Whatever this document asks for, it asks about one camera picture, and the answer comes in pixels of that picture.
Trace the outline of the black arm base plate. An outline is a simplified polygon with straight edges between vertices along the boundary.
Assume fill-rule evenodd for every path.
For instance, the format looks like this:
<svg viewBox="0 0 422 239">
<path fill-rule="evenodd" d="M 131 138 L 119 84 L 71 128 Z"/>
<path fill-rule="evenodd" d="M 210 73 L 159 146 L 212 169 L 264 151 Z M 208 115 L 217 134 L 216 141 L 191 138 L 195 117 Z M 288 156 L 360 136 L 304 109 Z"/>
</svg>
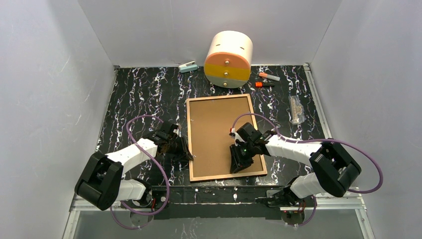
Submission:
<svg viewBox="0 0 422 239">
<path fill-rule="evenodd" d="M 291 203 L 273 186 L 173 186 L 165 209 L 153 218 L 265 218 L 289 225 L 305 222 L 315 202 L 312 196 Z"/>
</svg>

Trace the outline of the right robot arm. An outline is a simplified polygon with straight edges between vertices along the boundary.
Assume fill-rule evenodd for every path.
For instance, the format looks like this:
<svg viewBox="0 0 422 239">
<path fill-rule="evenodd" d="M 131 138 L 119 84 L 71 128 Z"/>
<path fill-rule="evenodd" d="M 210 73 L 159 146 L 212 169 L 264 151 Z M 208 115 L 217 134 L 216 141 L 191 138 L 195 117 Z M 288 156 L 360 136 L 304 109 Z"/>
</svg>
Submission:
<svg viewBox="0 0 422 239">
<path fill-rule="evenodd" d="M 282 139 L 274 130 L 261 133 L 250 123 L 238 130 L 231 128 L 234 138 L 230 149 L 231 173 L 250 167 L 253 157 L 267 155 L 292 159 L 305 164 L 312 173 L 293 178 L 282 189 L 270 192 L 257 203 L 267 207 L 294 206 L 304 198 L 320 193 L 342 197 L 361 173 L 361 167 L 338 142 L 299 143 Z"/>
</svg>

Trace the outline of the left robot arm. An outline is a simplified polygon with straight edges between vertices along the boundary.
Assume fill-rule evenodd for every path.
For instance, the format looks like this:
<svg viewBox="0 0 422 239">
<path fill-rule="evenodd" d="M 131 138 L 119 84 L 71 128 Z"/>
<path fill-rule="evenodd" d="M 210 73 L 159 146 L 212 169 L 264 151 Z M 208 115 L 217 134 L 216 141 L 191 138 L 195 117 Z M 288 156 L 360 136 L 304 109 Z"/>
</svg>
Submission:
<svg viewBox="0 0 422 239">
<path fill-rule="evenodd" d="M 125 174 L 159 155 L 181 162 L 194 159 L 176 124 L 165 121 L 136 144 L 107 154 L 93 153 L 75 185 L 75 194 L 102 211 L 116 201 L 132 200 L 147 207 L 154 201 L 151 186 L 140 179 L 126 180 Z"/>
</svg>

